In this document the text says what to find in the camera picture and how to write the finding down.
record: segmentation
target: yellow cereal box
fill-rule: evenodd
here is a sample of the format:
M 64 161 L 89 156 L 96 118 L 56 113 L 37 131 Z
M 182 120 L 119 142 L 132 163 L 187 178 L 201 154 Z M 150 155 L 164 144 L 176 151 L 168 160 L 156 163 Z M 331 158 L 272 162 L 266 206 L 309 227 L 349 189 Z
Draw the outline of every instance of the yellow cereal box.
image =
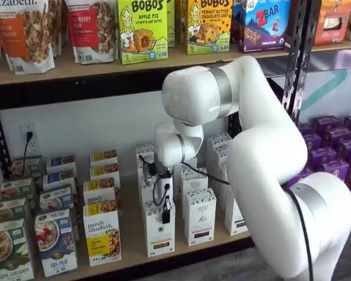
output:
M 232 0 L 188 0 L 187 54 L 228 52 Z
M 118 0 L 122 64 L 168 58 L 167 0 Z
M 168 4 L 168 47 L 176 45 L 176 0 L 167 0 Z

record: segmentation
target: white robotic arm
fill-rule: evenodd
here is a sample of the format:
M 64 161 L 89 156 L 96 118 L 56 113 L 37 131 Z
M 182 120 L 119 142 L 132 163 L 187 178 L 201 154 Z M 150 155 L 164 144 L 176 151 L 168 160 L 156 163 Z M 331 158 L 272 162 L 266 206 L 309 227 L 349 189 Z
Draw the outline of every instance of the white robotic arm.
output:
M 307 147 L 258 62 L 245 56 L 219 68 L 175 71 L 166 77 L 162 92 L 165 110 L 176 120 L 172 127 L 156 128 L 156 150 L 165 166 L 197 154 L 202 124 L 239 110 L 243 132 L 230 145 L 228 174 L 240 210 L 275 272 L 287 280 L 308 280 L 299 214 L 280 186 L 302 170 Z M 291 189 L 307 227 L 314 280 L 331 280 L 351 230 L 351 193 L 326 173 Z

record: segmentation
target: electrical cord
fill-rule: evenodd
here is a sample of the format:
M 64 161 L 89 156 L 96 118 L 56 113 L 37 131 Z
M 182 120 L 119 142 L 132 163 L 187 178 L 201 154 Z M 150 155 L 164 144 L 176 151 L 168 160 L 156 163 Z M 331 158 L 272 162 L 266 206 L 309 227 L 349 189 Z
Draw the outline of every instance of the electrical cord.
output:
M 25 145 L 25 151 L 23 153 L 23 163 L 22 163 L 22 174 L 21 174 L 21 177 L 23 177 L 23 174 L 25 173 L 25 161 L 26 161 L 27 147 L 29 146 L 29 142 L 33 138 L 33 135 L 34 135 L 33 132 L 27 132 L 27 134 L 26 134 L 26 145 Z
M 187 164 L 186 162 L 181 162 L 183 165 L 186 165 L 187 167 L 189 167 L 191 170 L 193 170 L 194 172 L 197 172 L 199 174 L 202 174 L 204 176 L 207 176 L 207 177 L 210 177 L 212 180 L 215 180 L 215 181 L 218 181 L 220 183 L 223 183 L 223 184 L 227 184 L 230 186 L 230 182 L 228 181 L 225 181 L 225 180 L 220 180 L 220 179 L 217 179 L 216 177 L 214 176 L 211 176 L 210 174 L 207 174 L 207 173 L 204 173 L 202 171 L 199 171 L 198 169 L 195 169 L 194 167 L 192 167 L 191 165 Z
M 295 206 L 296 206 L 298 213 L 299 213 L 300 222 L 302 224 L 303 235 L 304 235 L 304 240 L 305 240 L 305 248 L 307 250 L 309 281 L 314 281 L 314 268 L 313 268 L 313 264 L 312 264 L 311 247 L 309 246 L 308 233 L 307 233 L 307 228 L 305 226 L 303 213 L 302 213 L 302 210 L 300 208 L 298 199 L 296 198 L 293 191 L 290 189 L 285 189 L 285 192 L 287 192 L 288 195 L 291 197 L 291 199 L 294 201 Z

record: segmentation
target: bobo's apple pie box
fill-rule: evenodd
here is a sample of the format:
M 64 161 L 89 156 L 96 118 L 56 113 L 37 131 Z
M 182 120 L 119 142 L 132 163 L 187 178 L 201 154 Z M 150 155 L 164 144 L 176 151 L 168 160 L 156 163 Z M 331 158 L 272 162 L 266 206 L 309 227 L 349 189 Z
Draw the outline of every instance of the bobo's apple pie box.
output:
M 168 58 L 165 0 L 118 0 L 119 56 L 122 64 Z

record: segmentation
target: cereal box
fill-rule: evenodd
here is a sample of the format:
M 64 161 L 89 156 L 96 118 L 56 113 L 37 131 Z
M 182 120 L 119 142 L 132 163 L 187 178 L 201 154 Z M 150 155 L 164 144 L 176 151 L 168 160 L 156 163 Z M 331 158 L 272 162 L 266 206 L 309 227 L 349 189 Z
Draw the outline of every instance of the cereal box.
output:
M 116 187 L 121 187 L 120 180 L 119 180 L 119 169 L 118 169 L 117 163 L 90 169 L 91 180 L 110 179 L 112 177 L 114 178 L 114 185 Z
M 187 54 L 228 52 L 231 17 L 231 0 L 188 0 Z
M 174 252 L 176 249 L 176 207 L 169 202 L 170 220 L 163 223 L 163 206 L 156 207 L 153 203 L 143 206 L 144 233 L 147 256 L 157 256 Z
M 34 187 L 34 180 L 32 178 L 2 183 L 0 187 L 1 199 L 19 199 L 21 197 L 26 197 L 29 200 L 30 209 L 35 210 L 37 206 L 37 196 Z
M 77 268 L 77 253 L 69 208 L 41 213 L 35 233 L 46 277 Z
M 75 177 L 77 177 L 75 155 L 67 155 L 63 157 L 48 159 L 46 170 L 47 174 L 58 173 L 65 170 L 73 170 Z
M 176 1 L 167 0 L 168 5 L 168 47 L 176 45 Z
M 190 192 L 186 196 L 185 236 L 189 246 L 213 241 L 216 197 L 212 189 Z
M 90 266 L 121 260 L 116 202 L 104 201 L 85 206 L 83 220 Z
M 233 36 L 241 52 L 282 49 L 290 0 L 234 1 Z
M 118 0 L 122 64 L 168 58 L 166 0 Z
M 336 159 L 337 152 L 332 148 L 318 148 L 308 151 L 307 166 L 318 169 L 321 164 L 328 163 Z
M 117 151 L 115 149 L 90 155 L 90 166 L 100 167 L 118 163 Z
M 33 253 L 25 219 L 0 223 L 0 280 L 34 278 Z

